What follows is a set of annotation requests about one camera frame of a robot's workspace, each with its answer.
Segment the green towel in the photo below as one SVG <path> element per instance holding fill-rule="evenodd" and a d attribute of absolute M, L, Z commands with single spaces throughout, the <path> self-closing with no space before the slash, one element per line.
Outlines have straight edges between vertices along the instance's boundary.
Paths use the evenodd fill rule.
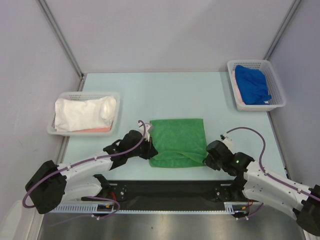
<path fill-rule="evenodd" d="M 207 156 L 204 120 L 201 118 L 151 120 L 152 143 L 158 154 L 149 160 L 154 168 L 203 167 Z"/>

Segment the pink terry towel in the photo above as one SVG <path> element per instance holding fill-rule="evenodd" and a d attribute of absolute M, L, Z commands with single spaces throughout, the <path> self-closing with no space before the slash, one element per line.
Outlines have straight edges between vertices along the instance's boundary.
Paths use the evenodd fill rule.
<path fill-rule="evenodd" d="M 76 130 L 74 133 L 107 133 L 111 130 L 111 127 L 90 128 L 83 130 Z"/>

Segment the white towel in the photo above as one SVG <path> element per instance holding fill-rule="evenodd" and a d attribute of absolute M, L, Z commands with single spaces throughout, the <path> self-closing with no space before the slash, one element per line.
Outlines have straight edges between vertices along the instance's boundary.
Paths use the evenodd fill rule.
<path fill-rule="evenodd" d="M 113 96 L 86 101 L 59 98 L 55 102 L 54 128 L 57 132 L 112 127 L 117 101 Z"/>

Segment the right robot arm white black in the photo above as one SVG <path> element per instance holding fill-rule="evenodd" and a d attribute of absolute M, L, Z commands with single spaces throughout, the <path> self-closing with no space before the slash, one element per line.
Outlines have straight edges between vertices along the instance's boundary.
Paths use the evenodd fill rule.
<path fill-rule="evenodd" d="M 203 163 L 213 170 L 223 170 L 234 177 L 226 187 L 232 199 L 244 198 L 270 206 L 293 218 L 311 235 L 320 235 L 320 187 L 309 187 L 263 169 L 249 155 L 230 149 L 219 140 L 207 147 Z"/>

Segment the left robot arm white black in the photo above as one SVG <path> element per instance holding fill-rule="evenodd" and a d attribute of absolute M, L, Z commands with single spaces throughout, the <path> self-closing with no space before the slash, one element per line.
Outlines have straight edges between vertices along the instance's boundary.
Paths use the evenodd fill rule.
<path fill-rule="evenodd" d="M 110 195 L 110 187 L 103 172 L 125 165 L 130 158 L 149 160 L 158 154 L 147 128 L 130 130 L 103 151 L 104 155 L 72 164 L 44 162 L 25 185 L 23 207 L 36 208 L 39 214 L 46 214 L 70 200 L 105 200 Z"/>

